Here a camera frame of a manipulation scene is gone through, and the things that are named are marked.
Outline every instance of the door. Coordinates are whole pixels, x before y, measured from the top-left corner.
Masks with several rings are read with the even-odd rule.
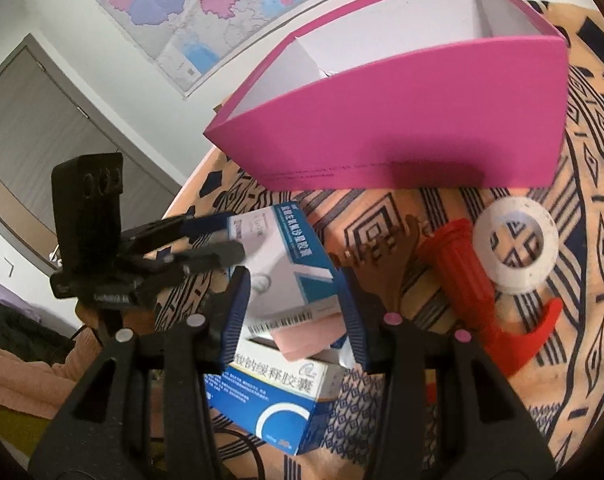
[[[122,230],[159,220],[173,201],[173,195],[140,168],[125,153],[122,167],[120,217]]]
[[[28,49],[2,72],[0,181],[51,232],[56,230],[51,170],[78,155],[116,149]]]

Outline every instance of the purple cloth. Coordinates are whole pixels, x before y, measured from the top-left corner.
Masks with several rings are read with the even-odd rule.
[[[19,310],[26,317],[29,317],[35,322],[40,322],[40,316],[32,309],[30,304],[2,285],[0,285],[0,303],[2,303],[4,306]]]

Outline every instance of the gray door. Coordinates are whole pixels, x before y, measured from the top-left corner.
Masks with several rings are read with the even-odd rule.
[[[0,181],[55,232],[51,170],[74,156],[117,149],[27,49],[0,76]]]
[[[122,230],[159,220],[173,201],[173,195],[153,177],[124,155],[120,216]]]
[[[155,166],[152,171],[143,169],[141,164],[146,168],[153,163],[85,102],[41,48],[31,43],[18,47],[0,67],[0,222],[31,253],[47,260],[56,243],[53,167],[78,155],[115,151],[124,156],[123,229],[162,218],[175,195],[168,190],[175,182]],[[47,63],[46,69],[34,52]],[[95,118],[89,118],[77,102],[83,102]]]

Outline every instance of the geometric pattern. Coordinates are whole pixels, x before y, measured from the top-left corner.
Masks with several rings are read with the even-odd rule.
[[[570,76],[564,142],[553,184],[536,189],[306,190],[271,192],[217,152],[193,178],[198,215],[246,212],[297,200],[327,250],[357,248],[402,225],[413,214],[425,230],[457,218],[475,221],[495,200],[525,195],[549,211],[559,233],[559,256],[545,283],[528,294],[496,295],[496,315],[506,330],[528,332],[550,298],[564,308],[556,329],[541,351],[512,378],[511,384],[546,438],[561,467],[578,449],[604,410],[604,19],[595,10],[535,2],[532,6],[560,30],[570,45]],[[513,121],[518,120],[513,112]],[[522,146],[534,150],[535,146]],[[182,240],[174,250],[200,246],[208,237]],[[527,225],[510,222],[492,234],[495,254],[511,266],[526,266],[538,255],[539,241]],[[212,292],[223,290],[222,271],[189,276],[164,291],[157,301],[156,328],[166,330],[197,312]],[[407,269],[402,282],[402,314],[428,330],[446,333],[457,320],[437,277],[425,264]],[[383,380],[358,368],[350,370],[330,418],[322,449],[287,457],[262,441],[267,478],[359,479],[370,453]],[[214,413],[214,424],[233,427]],[[434,423],[426,427],[424,466],[434,458]],[[255,463],[242,441],[225,441],[225,465],[237,477],[255,476]]]

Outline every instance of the barcode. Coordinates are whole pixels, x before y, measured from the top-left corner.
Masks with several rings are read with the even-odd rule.
[[[272,321],[266,321],[264,323],[251,325],[249,327],[249,332],[251,332],[251,335],[258,335],[264,332],[268,332],[269,330],[275,330],[277,328],[282,328],[285,326],[297,325],[298,323],[302,323],[305,321],[313,321],[312,312],[301,312],[296,316],[282,317],[280,319],[274,319]]]
[[[236,231],[236,240],[241,240],[242,239],[242,221],[235,220],[233,222],[233,227],[234,227],[234,230]]]

